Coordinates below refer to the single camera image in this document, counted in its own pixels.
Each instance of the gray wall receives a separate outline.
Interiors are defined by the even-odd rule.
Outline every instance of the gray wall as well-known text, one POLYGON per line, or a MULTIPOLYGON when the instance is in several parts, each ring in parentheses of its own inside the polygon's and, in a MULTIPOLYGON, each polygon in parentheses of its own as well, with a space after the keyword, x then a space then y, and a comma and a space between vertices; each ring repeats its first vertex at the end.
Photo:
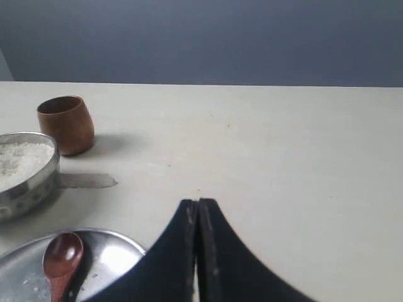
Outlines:
POLYGON ((0 49, 0 81, 13 81, 6 59, 0 49))
POLYGON ((18 81, 403 86, 400 0, 0 1, 18 81))

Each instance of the wooden spoon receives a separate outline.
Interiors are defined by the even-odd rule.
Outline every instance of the wooden spoon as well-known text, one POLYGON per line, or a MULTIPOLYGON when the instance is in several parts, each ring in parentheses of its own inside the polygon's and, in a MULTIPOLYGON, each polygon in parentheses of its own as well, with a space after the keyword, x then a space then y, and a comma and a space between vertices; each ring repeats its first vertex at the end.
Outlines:
POLYGON ((57 235, 43 256, 43 271, 50 285, 52 302, 62 301, 70 280, 78 268, 84 247, 75 233, 57 235))

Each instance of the steel plate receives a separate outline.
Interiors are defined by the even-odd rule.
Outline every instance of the steel plate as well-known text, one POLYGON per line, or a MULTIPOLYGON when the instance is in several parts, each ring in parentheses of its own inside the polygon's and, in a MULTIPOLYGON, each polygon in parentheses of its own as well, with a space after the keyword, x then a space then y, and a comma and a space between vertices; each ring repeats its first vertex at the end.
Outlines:
MULTIPOLYGON (((130 270, 145 254, 133 240, 109 230, 80 228, 84 243, 80 270, 67 293, 70 301, 84 301, 130 270)), ((50 301, 42 257, 53 233, 35 239, 0 258, 0 302, 50 301)))

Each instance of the wooden cup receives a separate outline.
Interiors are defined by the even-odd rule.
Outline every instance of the wooden cup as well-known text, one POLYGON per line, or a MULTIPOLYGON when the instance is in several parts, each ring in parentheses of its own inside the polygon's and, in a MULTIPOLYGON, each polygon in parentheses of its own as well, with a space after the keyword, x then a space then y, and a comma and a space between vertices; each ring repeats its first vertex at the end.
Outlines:
POLYGON ((53 137, 61 155, 75 155, 93 145, 94 124, 79 96, 49 99, 37 109, 40 129, 53 137))

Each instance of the stainless steel bowl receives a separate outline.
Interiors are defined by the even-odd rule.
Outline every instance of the stainless steel bowl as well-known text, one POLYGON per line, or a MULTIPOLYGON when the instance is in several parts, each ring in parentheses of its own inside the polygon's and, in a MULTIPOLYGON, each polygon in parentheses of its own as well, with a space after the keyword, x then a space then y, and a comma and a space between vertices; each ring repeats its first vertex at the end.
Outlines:
POLYGON ((42 133, 16 132, 0 135, 3 143, 44 143, 54 149, 49 162, 21 184, 0 192, 0 222, 18 217, 48 197, 56 188, 59 178, 60 155, 53 138, 42 133))

